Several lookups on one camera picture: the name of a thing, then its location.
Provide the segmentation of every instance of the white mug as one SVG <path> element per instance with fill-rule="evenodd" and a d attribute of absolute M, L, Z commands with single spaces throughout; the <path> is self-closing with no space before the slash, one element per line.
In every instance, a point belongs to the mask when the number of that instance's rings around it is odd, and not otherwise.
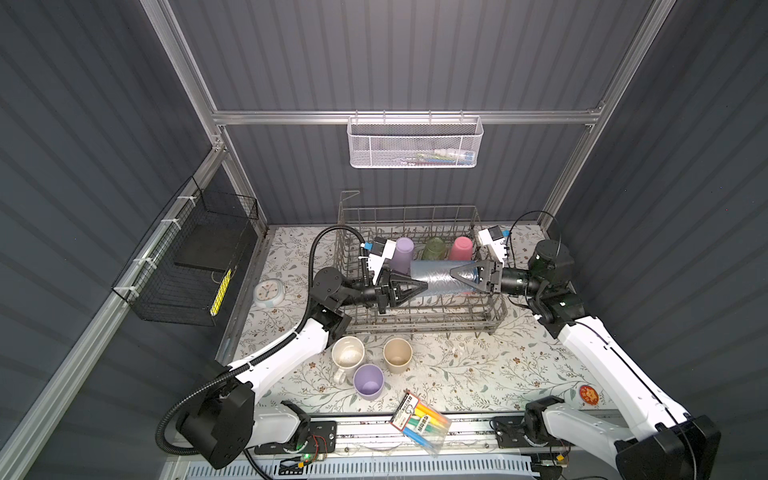
<path fill-rule="evenodd" d="M 356 336 L 345 336 L 333 344 L 331 358 L 338 367 L 333 374 L 333 382 L 341 385 L 347 379 L 351 380 L 357 367 L 362 365 L 366 358 L 366 348 Z"/>
<path fill-rule="evenodd" d="M 413 349 L 408 340 L 390 339 L 384 344 L 384 360 L 392 373 L 403 373 L 413 358 Z"/>

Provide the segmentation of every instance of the black cable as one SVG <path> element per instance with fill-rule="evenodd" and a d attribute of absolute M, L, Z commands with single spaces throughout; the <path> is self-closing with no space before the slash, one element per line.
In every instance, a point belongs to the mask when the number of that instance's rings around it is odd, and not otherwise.
<path fill-rule="evenodd" d="M 514 230 L 515 225 L 518 224 L 518 222 L 520 221 L 521 218 L 525 217 L 528 214 L 547 214 L 554 221 L 554 225 L 558 228 L 558 251 L 555 252 L 555 254 L 554 254 L 554 261 L 555 261 L 555 263 L 557 263 L 558 262 L 558 255 L 560 254 L 560 246 L 563 244 L 563 230 L 560 230 L 560 224 L 558 223 L 558 219 L 555 218 L 554 215 L 550 214 L 546 210 L 531 210 L 530 212 L 525 212 L 520 217 L 518 217 L 518 219 L 515 220 L 515 222 L 512 224 L 512 226 L 509 227 L 509 235 L 507 236 L 507 248 L 512 252 L 512 266 L 514 268 L 517 268 L 518 267 L 518 262 L 515 259 L 515 248 L 512 246 L 512 241 L 511 241 L 510 237 L 512 236 L 512 231 Z"/>
<path fill-rule="evenodd" d="M 272 478 L 266 474 L 264 470 L 261 469 L 261 467 L 256 463 L 256 460 L 253 459 L 253 457 L 250 455 L 250 452 L 248 452 L 248 449 L 243 450 L 243 453 L 245 454 L 246 460 L 248 460 L 248 463 L 250 463 L 251 468 L 256 470 L 256 473 L 259 474 L 261 478 L 264 480 L 272 480 Z"/>
<path fill-rule="evenodd" d="M 168 427 L 168 424 L 170 423 L 174 415 L 176 415 L 176 413 L 179 410 L 181 410 L 181 407 L 184 406 L 184 404 L 192 400 L 192 398 L 200 395 L 201 393 L 207 392 L 208 389 L 214 386 L 217 386 L 222 382 L 226 382 L 232 379 L 233 377 L 238 376 L 242 372 L 247 371 L 250 368 L 250 366 L 258 365 L 259 363 L 263 362 L 264 360 L 270 358 L 272 355 L 277 353 L 278 350 L 282 349 L 285 345 L 290 343 L 290 341 L 295 338 L 296 338 L 295 333 L 288 335 L 285 339 L 283 339 L 282 342 L 278 343 L 271 349 L 262 353 L 255 359 L 251 360 L 249 363 L 241 365 L 234 370 L 230 370 L 229 372 L 223 373 L 222 375 L 204 384 L 199 389 L 195 390 L 194 392 L 192 392 L 191 394 L 187 395 L 182 400 L 177 402 L 176 405 L 172 406 L 167 412 L 165 412 L 165 415 L 163 415 L 163 418 L 157 424 L 157 429 L 154 431 L 155 444 L 157 444 L 157 446 L 160 447 L 160 450 L 171 455 L 196 455 L 198 451 L 194 447 L 180 447 L 180 446 L 171 444 L 169 441 L 165 439 L 165 429 L 166 427 Z"/>
<path fill-rule="evenodd" d="M 315 250 L 317 249 L 317 245 L 320 242 L 320 239 L 323 238 L 325 234 L 328 232 L 334 231 L 334 230 L 347 230 L 349 232 L 352 232 L 355 234 L 357 239 L 360 241 L 360 243 L 365 243 L 365 239 L 362 238 L 362 235 L 359 231 L 355 230 L 354 228 L 348 227 L 346 225 L 332 225 L 331 227 L 327 227 L 321 231 L 317 237 L 315 237 L 315 240 L 312 242 L 312 247 L 310 248 L 310 267 L 309 267 L 309 286 L 307 288 L 307 299 L 306 299 L 306 309 L 304 311 L 304 316 L 299 323 L 298 327 L 294 331 L 294 333 L 291 333 L 288 335 L 285 339 L 283 339 L 282 342 L 278 343 L 271 349 L 267 350 L 266 352 L 262 353 L 255 359 L 251 360 L 250 362 L 241 365 L 237 367 L 236 369 L 230 370 L 229 372 L 225 372 L 218 376 L 217 378 L 211 380 L 210 382 L 204 384 L 191 394 L 184 397 L 182 400 L 177 402 L 174 406 L 172 406 L 166 413 L 163 415 L 163 418 L 159 421 L 157 424 L 157 429 L 155 429 L 154 432 L 154 442 L 157 444 L 157 446 L 162 450 L 163 452 L 166 452 L 170 455 L 196 455 L 199 453 L 196 448 L 194 447 L 180 447 L 177 445 L 171 444 L 169 441 L 165 438 L 165 429 L 168 427 L 168 424 L 172 420 L 172 418 L 178 413 L 179 410 L 181 410 L 181 407 L 183 407 L 187 402 L 192 400 L 192 398 L 205 393 L 208 391 L 208 389 L 211 389 L 214 386 L 219 385 L 220 383 L 226 382 L 230 379 L 232 379 L 235 376 L 238 376 L 239 374 L 247 371 L 250 366 L 258 365 L 259 363 L 263 362 L 264 360 L 270 358 L 272 355 L 277 353 L 280 349 L 282 349 L 284 346 L 288 345 L 293 339 L 296 338 L 297 333 L 301 333 L 301 330 L 304 328 L 304 325 L 306 325 L 306 321 L 309 319 L 309 313 L 310 313 L 310 296 L 309 296 L 309 289 L 312 287 L 312 278 L 314 278 L 314 264 L 315 264 Z M 365 250 L 363 247 L 360 247 L 360 265 L 362 267 L 363 271 L 363 277 L 365 278 L 366 285 L 368 286 L 370 283 L 369 274 L 368 274 L 368 250 Z"/>
<path fill-rule="evenodd" d="M 511 303 L 514 306 L 519 306 L 520 308 L 527 308 L 528 310 L 531 309 L 528 305 L 523 305 L 522 303 L 517 303 L 514 300 L 512 300 L 512 295 L 507 295 L 507 298 L 509 299 L 509 303 Z"/>
<path fill-rule="evenodd" d="M 360 243 L 366 242 L 366 239 L 362 237 L 359 231 L 348 225 L 331 225 L 330 227 L 324 228 L 320 233 L 317 234 L 317 237 L 315 237 L 315 240 L 312 242 L 312 246 L 310 247 L 310 266 L 307 272 L 309 278 L 306 288 L 306 308 L 304 310 L 304 315 L 302 316 L 301 322 L 296 328 L 296 333 L 301 333 L 301 330 L 306 325 L 307 320 L 310 319 L 310 307 L 312 306 L 310 290 L 312 289 L 312 280 L 315 278 L 315 250 L 317 250 L 320 239 L 323 238 L 328 232 L 333 232 L 334 230 L 346 230 L 354 234 Z M 365 280 L 366 286 L 370 286 L 370 276 L 368 273 L 368 250 L 363 247 L 360 247 L 360 267 L 362 268 L 362 277 Z"/>
<path fill-rule="evenodd" d="M 488 424 L 491 426 L 491 430 L 494 432 L 501 431 L 506 433 L 509 436 L 513 436 L 515 434 L 514 429 L 518 429 L 523 426 L 523 422 L 525 421 L 525 417 L 520 417 L 520 423 L 517 425 L 504 425 L 503 423 L 499 423 L 496 419 L 490 419 L 488 421 Z"/>
<path fill-rule="evenodd" d="M 565 448 L 565 443 L 563 443 L 563 441 L 562 441 L 562 440 L 560 440 L 560 445 L 563 445 L 563 449 Z M 568 461 L 570 462 L 570 461 L 571 461 L 571 459 L 568 457 L 568 455 L 570 455 L 570 454 L 571 454 L 571 444 L 570 444 L 570 443 L 568 443 L 568 450 L 566 450 L 565 452 L 558 452 L 558 453 L 562 454 L 562 455 L 563 455 L 563 458 L 568 458 Z M 552 445 L 550 445 L 550 446 L 549 446 L 549 455 L 550 455 L 552 458 L 556 458 L 556 457 L 554 457 L 554 456 L 552 455 Z"/>
<path fill-rule="evenodd" d="M 596 332 L 596 331 L 595 331 L 595 330 L 594 330 L 594 329 L 593 329 L 591 326 L 587 325 L 586 323 L 578 322 L 578 321 L 576 321 L 576 320 L 568 320 L 568 321 L 567 321 L 567 322 L 565 322 L 565 323 L 566 323 L 566 324 L 568 324 L 568 323 L 577 323 L 577 324 L 579 324 L 579 325 L 581 325 L 581 326 L 586 326 L 588 329 L 592 330 L 592 333 L 594 333 L 595 335 L 597 335 L 597 336 L 598 336 L 598 339 L 602 340 L 604 344 L 606 344 L 606 345 L 608 344 L 608 342 L 606 342 L 606 341 L 605 341 L 605 339 L 604 339 L 604 338 L 603 338 L 603 337 L 600 335 L 600 333 L 597 333 L 597 332 Z"/>
<path fill-rule="evenodd" d="M 570 321 L 568 321 L 566 323 L 577 323 L 579 325 L 586 326 L 588 329 L 592 330 L 592 333 L 597 335 L 598 338 L 603 341 L 603 343 L 605 343 L 606 345 L 608 344 L 608 342 L 606 342 L 605 339 L 599 333 L 595 332 L 594 329 L 592 327 L 590 327 L 589 325 L 587 325 L 586 323 L 577 322 L 576 320 L 570 320 Z M 619 352 L 617 352 L 613 347 L 611 347 L 611 351 L 617 357 L 619 357 L 619 360 L 621 360 L 621 362 L 629 369 L 629 371 L 634 374 L 635 378 L 637 378 L 637 380 L 639 380 L 640 383 L 643 384 L 643 386 L 648 390 L 648 392 L 650 392 L 650 394 L 656 399 L 656 401 L 659 402 L 660 404 L 663 404 L 661 399 L 658 396 L 656 396 L 656 393 L 653 391 L 653 389 L 650 386 L 648 386 L 648 384 L 646 382 L 644 382 L 642 378 L 640 378 L 640 376 L 637 374 L 637 372 L 634 371 L 634 369 L 632 369 L 632 367 L 629 366 L 629 363 L 627 363 L 627 361 L 624 359 L 624 357 L 619 355 Z M 680 430 L 680 433 L 683 435 L 683 440 L 685 440 L 685 443 L 686 443 L 686 445 L 688 447 L 688 451 L 690 452 L 690 457 L 693 460 L 691 465 L 694 468 L 694 480 L 697 480 L 697 470 L 698 469 L 696 467 L 696 456 L 694 454 L 693 447 L 690 446 L 690 442 L 688 441 L 688 435 L 685 433 L 683 428 L 680 426 L 680 423 L 677 421 L 677 419 L 674 418 L 674 415 L 672 415 L 672 412 L 670 412 L 670 410 L 668 408 L 666 408 L 666 407 L 664 408 L 664 410 L 667 411 L 667 415 L 670 416 L 670 418 L 672 419 L 672 422 L 674 422 L 675 426 L 678 427 L 678 429 Z"/>

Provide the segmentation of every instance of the blue marker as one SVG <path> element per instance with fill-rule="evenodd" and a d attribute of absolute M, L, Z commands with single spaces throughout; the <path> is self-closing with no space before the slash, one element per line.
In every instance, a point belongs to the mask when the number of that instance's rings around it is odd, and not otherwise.
<path fill-rule="evenodd" d="M 408 427 L 405 427 L 402 430 L 402 434 L 408 437 L 409 439 L 413 440 L 414 442 L 418 443 L 422 447 L 426 447 L 427 449 L 430 449 L 432 447 L 432 444 L 424 440 L 424 438 L 421 437 L 418 433 L 412 431 Z"/>

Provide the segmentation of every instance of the pink cup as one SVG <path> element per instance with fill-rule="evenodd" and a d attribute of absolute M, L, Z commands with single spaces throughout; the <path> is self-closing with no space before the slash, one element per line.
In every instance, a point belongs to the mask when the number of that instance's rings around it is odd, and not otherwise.
<path fill-rule="evenodd" d="M 459 237 L 453 242 L 448 260 L 469 261 L 472 260 L 472 240 L 467 237 Z"/>

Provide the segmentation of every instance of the metal wire rack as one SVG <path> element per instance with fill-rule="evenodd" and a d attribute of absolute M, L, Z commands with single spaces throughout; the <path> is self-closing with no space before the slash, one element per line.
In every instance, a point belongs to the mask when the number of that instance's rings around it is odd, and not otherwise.
<path fill-rule="evenodd" d="M 480 117 L 356 115 L 347 122 L 354 168 L 472 168 L 482 141 Z"/>
<path fill-rule="evenodd" d="M 474 205 L 427 205 L 407 207 L 353 207 L 359 190 L 345 190 L 339 201 L 338 223 L 360 231 L 366 240 L 375 236 L 395 239 L 408 237 L 414 243 L 414 259 L 421 256 L 431 237 L 452 243 L 458 237 L 475 237 L 480 216 Z M 358 260 L 357 240 L 342 231 L 336 233 L 333 266 L 349 278 L 362 276 Z M 474 259 L 487 253 L 475 248 Z M 493 334 L 507 315 L 507 307 L 499 295 L 466 293 L 437 295 L 413 299 L 380 315 L 377 309 L 348 306 L 345 311 L 353 321 L 347 332 L 363 333 L 453 333 L 487 332 Z"/>
<path fill-rule="evenodd" d="M 144 257 L 133 255 L 125 265 L 124 271 L 140 264 L 133 281 L 114 284 L 112 290 L 143 320 L 213 326 L 218 315 L 228 317 L 257 245 L 257 201 L 199 188 L 184 198 L 175 218 L 160 220 L 163 233 L 154 248 Z M 236 244 L 223 272 L 177 261 L 185 241 L 199 227 L 226 232 L 230 244 Z"/>

